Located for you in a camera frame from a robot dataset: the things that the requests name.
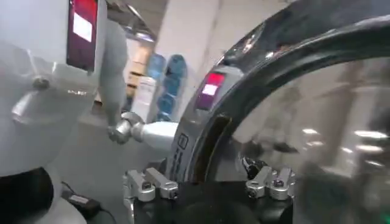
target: metal clamp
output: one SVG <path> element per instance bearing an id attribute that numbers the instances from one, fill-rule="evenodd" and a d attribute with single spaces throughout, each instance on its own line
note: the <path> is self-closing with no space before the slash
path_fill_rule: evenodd
<path id="1" fill-rule="evenodd" d="M 136 170 L 127 172 L 127 179 L 127 189 L 126 185 L 124 185 L 125 198 L 137 198 L 144 202 L 155 198 L 155 186 L 151 182 L 146 181 Z"/>
<path id="2" fill-rule="evenodd" d="M 145 179 L 153 183 L 156 187 L 160 188 L 161 198 L 171 200 L 177 198 L 179 185 L 176 182 L 168 180 L 164 175 L 162 175 L 153 167 L 147 168 L 144 173 Z"/>
<path id="3" fill-rule="evenodd" d="M 253 180 L 249 180 L 245 183 L 246 190 L 252 198 L 260 198 L 265 195 L 265 188 L 269 177 L 272 175 L 272 168 L 264 166 Z"/>
<path id="4" fill-rule="evenodd" d="M 276 200 L 286 200 L 289 197 L 289 186 L 292 172 L 290 168 L 283 168 L 269 187 L 269 195 Z"/>

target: ceiling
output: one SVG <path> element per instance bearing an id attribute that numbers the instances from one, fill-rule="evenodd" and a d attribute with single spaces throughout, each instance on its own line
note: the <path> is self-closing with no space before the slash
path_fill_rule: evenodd
<path id="1" fill-rule="evenodd" d="M 130 36 L 147 34 L 156 40 L 168 0 L 106 0 L 108 17 L 119 22 Z"/>

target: power adapter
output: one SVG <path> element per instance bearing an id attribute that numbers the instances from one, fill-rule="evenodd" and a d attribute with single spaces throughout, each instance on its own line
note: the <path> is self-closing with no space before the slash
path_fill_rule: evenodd
<path id="1" fill-rule="evenodd" d="M 100 211 L 103 211 L 102 206 L 98 201 L 82 195 L 77 195 L 71 191 L 64 190 L 62 192 L 62 198 L 71 203 L 83 215 L 85 220 L 90 220 Z"/>

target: clear plastic cover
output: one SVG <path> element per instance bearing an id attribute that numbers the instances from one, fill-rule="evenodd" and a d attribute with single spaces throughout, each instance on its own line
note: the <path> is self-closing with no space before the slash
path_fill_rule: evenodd
<path id="1" fill-rule="evenodd" d="M 215 178 L 245 180 L 248 162 L 290 167 L 294 223 L 388 222 L 389 73 L 390 59 L 374 58 L 281 87 L 242 121 Z"/>

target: red display screen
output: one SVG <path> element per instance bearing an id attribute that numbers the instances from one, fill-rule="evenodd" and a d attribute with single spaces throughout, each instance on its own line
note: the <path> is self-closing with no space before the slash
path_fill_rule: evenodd
<path id="1" fill-rule="evenodd" d="M 69 1 L 66 63 L 86 71 L 94 70 L 97 6 L 96 0 Z"/>
<path id="2" fill-rule="evenodd" d="M 196 106 L 201 110 L 210 110 L 213 106 L 215 97 L 218 94 L 219 88 L 225 80 L 225 75 L 220 73 L 211 73 L 203 86 L 202 92 L 199 93 Z"/>

